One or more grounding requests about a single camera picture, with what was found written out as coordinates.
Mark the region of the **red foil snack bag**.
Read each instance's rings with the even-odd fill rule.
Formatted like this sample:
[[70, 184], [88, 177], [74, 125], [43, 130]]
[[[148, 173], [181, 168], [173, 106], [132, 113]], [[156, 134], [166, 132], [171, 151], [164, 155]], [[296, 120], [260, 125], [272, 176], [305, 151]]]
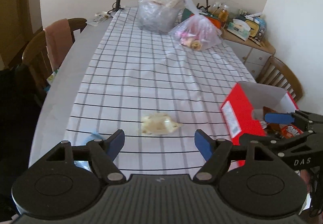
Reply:
[[280, 133], [284, 138], [290, 139], [303, 134], [303, 131], [297, 128], [295, 125], [290, 124], [283, 126], [280, 130]]

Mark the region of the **red cardboard box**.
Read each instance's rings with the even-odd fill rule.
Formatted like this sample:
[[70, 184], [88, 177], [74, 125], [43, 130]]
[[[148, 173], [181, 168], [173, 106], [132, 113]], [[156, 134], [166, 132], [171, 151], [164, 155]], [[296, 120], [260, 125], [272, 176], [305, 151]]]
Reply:
[[266, 84], [237, 82], [221, 106], [231, 141], [239, 145], [243, 134], [265, 137], [263, 108], [278, 113], [290, 113], [298, 106], [290, 93], [283, 88]]

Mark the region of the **light blue snack packet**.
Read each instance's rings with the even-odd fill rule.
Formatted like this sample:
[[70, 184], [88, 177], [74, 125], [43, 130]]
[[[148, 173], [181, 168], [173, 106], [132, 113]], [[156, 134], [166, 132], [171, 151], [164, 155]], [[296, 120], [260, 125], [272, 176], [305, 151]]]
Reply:
[[105, 138], [102, 135], [100, 135], [99, 133], [94, 132], [94, 133], [91, 133], [89, 136], [87, 136], [83, 140], [82, 144], [86, 145], [90, 141], [103, 141], [103, 140], [105, 140]]

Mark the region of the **wooden chair right side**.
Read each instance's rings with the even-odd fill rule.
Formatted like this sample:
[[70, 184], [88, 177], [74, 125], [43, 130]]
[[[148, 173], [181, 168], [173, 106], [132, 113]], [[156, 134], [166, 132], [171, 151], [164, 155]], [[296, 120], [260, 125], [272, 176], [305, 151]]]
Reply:
[[274, 56], [268, 58], [256, 82], [286, 90], [295, 102], [303, 97], [303, 88], [299, 79], [285, 63]]

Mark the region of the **cream crumpled snack packet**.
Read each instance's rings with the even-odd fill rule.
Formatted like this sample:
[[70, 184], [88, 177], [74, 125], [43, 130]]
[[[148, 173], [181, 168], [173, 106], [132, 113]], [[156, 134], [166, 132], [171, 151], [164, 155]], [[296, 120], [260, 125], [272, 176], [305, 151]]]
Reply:
[[167, 135], [183, 126], [166, 113], [155, 113], [141, 117], [138, 132], [144, 135]]

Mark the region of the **white wooden sideboard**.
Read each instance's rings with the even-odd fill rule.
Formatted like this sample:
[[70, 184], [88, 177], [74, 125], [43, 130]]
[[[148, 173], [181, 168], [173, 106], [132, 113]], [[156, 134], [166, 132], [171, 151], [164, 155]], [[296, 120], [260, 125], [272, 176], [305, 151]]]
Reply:
[[267, 39], [264, 39], [259, 46], [250, 39], [243, 41], [227, 30], [222, 29], [221, 31], [225, 43], [229, 45], [240, 61], [245, 65], [246, 69], [256, 79], [261, 73], [268, 58], [275, 54], [275, 48]]

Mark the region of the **checkered white tablecloth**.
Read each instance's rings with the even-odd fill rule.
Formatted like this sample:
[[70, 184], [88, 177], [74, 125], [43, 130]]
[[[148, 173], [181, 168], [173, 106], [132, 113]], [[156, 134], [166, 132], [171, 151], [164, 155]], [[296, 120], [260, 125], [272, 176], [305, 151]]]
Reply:
[[[115, 159], [124, 175], [189, 174], [204, 164], [194, 133], [229, 139], [221, 105], [237, 82], [254, 78], [222, 42], [194, 51], [169, 35], [141, 30], [137, 8], [118, 11], [79, 86], [64, 138], [82, 145], [91, 133], [118, 129], [125, 144]], [[166, 113], [183, 126], [167, 135], [138, 132], [141, 117]]]

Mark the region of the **yellow radio box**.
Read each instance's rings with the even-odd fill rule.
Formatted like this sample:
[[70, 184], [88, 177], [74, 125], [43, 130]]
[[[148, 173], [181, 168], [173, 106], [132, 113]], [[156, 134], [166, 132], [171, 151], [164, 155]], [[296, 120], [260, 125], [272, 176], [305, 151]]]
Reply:
[[266, 22], [259, 17], [253, 20], [246, 19], [245, 22], [250, 27], [249, 39], [255, 43], [261, 43], [266, 31]]

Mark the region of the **tissue box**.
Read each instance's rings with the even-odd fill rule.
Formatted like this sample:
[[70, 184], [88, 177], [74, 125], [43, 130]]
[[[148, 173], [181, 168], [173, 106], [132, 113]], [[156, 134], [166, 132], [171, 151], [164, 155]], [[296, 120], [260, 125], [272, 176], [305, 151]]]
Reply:
[[251, 27], [243, 20], [233, 19], [227, 25], [227, 31], [246, 41], [250, 36]]

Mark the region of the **wooden chair with pink cloth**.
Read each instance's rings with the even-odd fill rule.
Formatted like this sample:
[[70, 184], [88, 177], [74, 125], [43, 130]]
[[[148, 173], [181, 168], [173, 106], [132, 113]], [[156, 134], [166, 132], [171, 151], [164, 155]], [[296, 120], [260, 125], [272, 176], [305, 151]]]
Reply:
[[33, 77], [37, 90], [45, 92], [48, 78], [57, 71], [75, 42], [74, 32], [87, 26], [84, 18], [60, 19], [38, 33], [26, 46], [22, 63]]

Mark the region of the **amber glass jar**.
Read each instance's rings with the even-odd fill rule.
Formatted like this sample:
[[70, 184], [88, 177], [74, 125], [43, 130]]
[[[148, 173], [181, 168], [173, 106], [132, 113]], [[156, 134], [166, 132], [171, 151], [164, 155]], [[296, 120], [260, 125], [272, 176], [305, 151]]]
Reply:
[[220, 22], [222, 24], [226, 24], [227, 20], [228, 20], [228, 17], [229, 17], [229, 6], [228, 5], [224, 5], [222, 8], [221, 8], [221, 11], [218, 15], [218, 18], [220, 20]]

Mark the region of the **pink contents plastic bag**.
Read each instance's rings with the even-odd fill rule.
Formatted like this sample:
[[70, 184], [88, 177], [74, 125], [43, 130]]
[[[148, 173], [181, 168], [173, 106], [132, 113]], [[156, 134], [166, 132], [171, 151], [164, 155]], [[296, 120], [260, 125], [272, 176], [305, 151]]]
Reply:
[[221, 30], [200, 14], [192, 0], [184, 0], [192, 16], [175, 26], [169, 35], [182, 46], [193, 50], [209, 49], [221, 43]]

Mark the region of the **orange green storage basket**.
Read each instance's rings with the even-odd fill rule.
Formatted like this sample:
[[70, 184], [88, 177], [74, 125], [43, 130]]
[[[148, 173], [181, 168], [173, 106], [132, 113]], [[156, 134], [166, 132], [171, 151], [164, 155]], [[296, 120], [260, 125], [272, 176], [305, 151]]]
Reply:
[[[212, 14], [210, 14], [208, 12], [203, 12], [203, 11], [200, 11], [200, 14], [205, 16], [208, 20], [210, 20], [210, 22], [212, 22], [212, 24], [214, 24], [214, 26], [216, 28], [218, 28], [218, 29], [222, 28], [221, 21], [217, 17], [213, 16]], [[193, 13], [186, 8], [186, 9], [184, 9], [184, 11], [182, 13], [182, 17], [181, 17], [180, 22], [183, 22], [184, 20], [186, 20], [192, 16], [193, 16]]]

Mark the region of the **brown wooden door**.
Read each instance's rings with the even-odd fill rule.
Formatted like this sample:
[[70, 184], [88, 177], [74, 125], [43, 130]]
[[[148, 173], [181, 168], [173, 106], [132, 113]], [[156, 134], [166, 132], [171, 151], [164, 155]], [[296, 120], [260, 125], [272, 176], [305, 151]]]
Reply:
[[40, 0], [1, 0], [1, 69], [10, 66], [41, 31]]

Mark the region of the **clear plastic bag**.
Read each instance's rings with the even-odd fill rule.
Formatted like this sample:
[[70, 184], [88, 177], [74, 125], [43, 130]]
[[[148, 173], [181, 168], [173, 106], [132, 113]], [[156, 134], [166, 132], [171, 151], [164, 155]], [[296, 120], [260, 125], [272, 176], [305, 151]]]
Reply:
[[138, 27], [158, 34], [167, 34], [175, 25], [184, 0], [137, 0]]

